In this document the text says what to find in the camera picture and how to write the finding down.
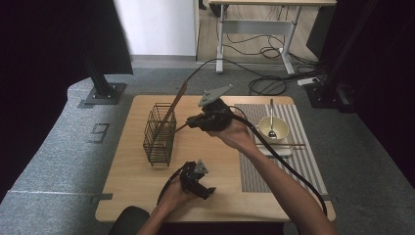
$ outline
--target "wooden floor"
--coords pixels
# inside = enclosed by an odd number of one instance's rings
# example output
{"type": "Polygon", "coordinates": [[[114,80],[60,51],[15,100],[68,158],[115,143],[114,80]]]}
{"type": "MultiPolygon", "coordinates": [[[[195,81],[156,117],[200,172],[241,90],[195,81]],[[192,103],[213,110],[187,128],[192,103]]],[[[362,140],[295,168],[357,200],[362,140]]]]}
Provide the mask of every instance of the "wooden floor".
{"type": "MultiPolygon", "coordinates": [[[[199,10],[200,15],[200,33],[198,46],[198,62],[205,62],[216,57],[216,48],[218,43],[218,25],[217,17],[213,14],[205,0],[207,10],[199,10]]],[[[244,6],[232,5],[227,10],[227,19],[234,20],[280,20],[288,21],[294,19],[296,7],[281,6],[244,6]]],[[[318,59],[305,46],[308,35],[314,24],[318,13],[317,7],[302,7],[299,23],[293,41],[290,46],[290,52],[295,55],[306,58],[311,61],[318,59]]],[[[275,48],[283,47],[284,37],[276,36],[279,39],[270,38],[267,35],[247,35],[247,34],[227,34],[223,37],[224,59],[248,64],[277,64],[282,65],[282,60],[278,58],[269,59],[262,54],[258,54],[262,48],[269,48],[270,45],[275,48]]],[[[276,51],[266,53],[268,57],[278,56],[276,51]]]]}

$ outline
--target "placemat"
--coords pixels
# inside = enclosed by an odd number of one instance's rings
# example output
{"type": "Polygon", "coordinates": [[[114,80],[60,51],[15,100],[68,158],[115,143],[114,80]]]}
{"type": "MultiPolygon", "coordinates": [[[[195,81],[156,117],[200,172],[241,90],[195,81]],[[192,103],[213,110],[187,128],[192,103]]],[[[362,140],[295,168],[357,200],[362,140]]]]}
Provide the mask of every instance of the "placemat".
{"type": "MultiPolygon", "coordinates": [[[[248,121],[257,125],[259,121],[270,116],[270,105],[255,104],[237,104],[248,118],[248,121]]],[[[275,116],[283,119],[291,131],[291,138],[294,143],[305,144],[305,146],[294,147],[293,154],[285,159],[285,161],[295,169],[300,175],[308,180],[321,195],[327,195],[327,189],[318,169],[318,165],[314,159],[308,139],[305,135],[299,113],[295,105],[274,105],[275,116]]],[[[303,187],[306,187],[299,179],[297,179],[289,170],[287,170],[278,160],[270,158],[272,162],[280,166],[297,180],[303,187]]],[[[259,173],[256,171],[251,162],[240,153],[241,164],[241,183],[243,192],[269,193],[270,190],[265,184],[259,173]]]]}

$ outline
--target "desk leg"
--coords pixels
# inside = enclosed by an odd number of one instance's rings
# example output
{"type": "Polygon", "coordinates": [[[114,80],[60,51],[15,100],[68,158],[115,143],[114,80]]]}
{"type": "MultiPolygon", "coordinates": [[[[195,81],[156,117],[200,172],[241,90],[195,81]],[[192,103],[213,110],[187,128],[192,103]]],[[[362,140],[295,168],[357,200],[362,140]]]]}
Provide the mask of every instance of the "desk leg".
{"type": "Polygon", "coordinates": [[[225,5],[220,6],[219,45],[216,52],[216,73],[223,73],[223,24],[225,23],[225,5]]]}
{"type": "Polygon", "coordinates": [[[287,69],[288,74],[294,74],[293,65],[291,64],[290,56],[288,54],[290,49],[291,41],[293,40],[294,32],[296,31],[297,23],[299,22],[299,16],[301,12],[301,6],[297,6],[296,9],[296,16],[294,20],[291,22],[290,31],[287,35],[286,42],[284,44],[284,48],[280,48],[281,58],[283,59],[284,65],[287,69]]]}

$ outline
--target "spoon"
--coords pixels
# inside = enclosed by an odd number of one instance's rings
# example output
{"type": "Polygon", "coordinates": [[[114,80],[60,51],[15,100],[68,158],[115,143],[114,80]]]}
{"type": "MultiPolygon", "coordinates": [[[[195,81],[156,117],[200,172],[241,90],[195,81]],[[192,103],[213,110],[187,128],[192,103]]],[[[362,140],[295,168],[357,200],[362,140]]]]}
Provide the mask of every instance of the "spoon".
{"type": "Polygon", "coordinates": [[[268,133],[268,137],[271,139],[277,138],[277,133],[274,131],[274,101],[271,99],[271,130],[268,133]]]}

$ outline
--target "table top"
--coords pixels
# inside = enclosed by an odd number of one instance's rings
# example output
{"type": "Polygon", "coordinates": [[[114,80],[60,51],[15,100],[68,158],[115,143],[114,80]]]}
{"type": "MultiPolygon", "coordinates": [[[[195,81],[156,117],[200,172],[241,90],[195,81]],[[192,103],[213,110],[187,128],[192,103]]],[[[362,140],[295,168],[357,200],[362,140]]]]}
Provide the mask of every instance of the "table top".
{"type": "Polygon", "coordinates": [[[334,6],[336,0],[209,0],[220,5],[334,6]]]}
{"type": "MultiPolygon", "coordinates": [[[[223,96],[229,106],[235,104],[293,105],[290,97],[223,96]]],[[[183,96],[175,109],[177,126],[190,116],[201,113],[201,96],[183,96]]],[[[161,188],[171,174],[185,162],[201,159],[209,173],[200,180],[205,187],[216,187],[207,199],[196,199],[167,221],[289,221],[271,193],[242,192],[239,153],[218,138],[211,138],[199,128],[185,127],[176,133],[170,166],[151,166],[143,149],[144,129],[155,103],[172,103],[174,96],[140,95],[134,98],[122,131],[115,158],[103,194],[113,194],[111,200],[101,200],[96,218],[115,221],[129,206],[151,212],[156,206],[161,188]]],[[[331,202],[326,202],[329,219],[336,215],[331,202]]]]}

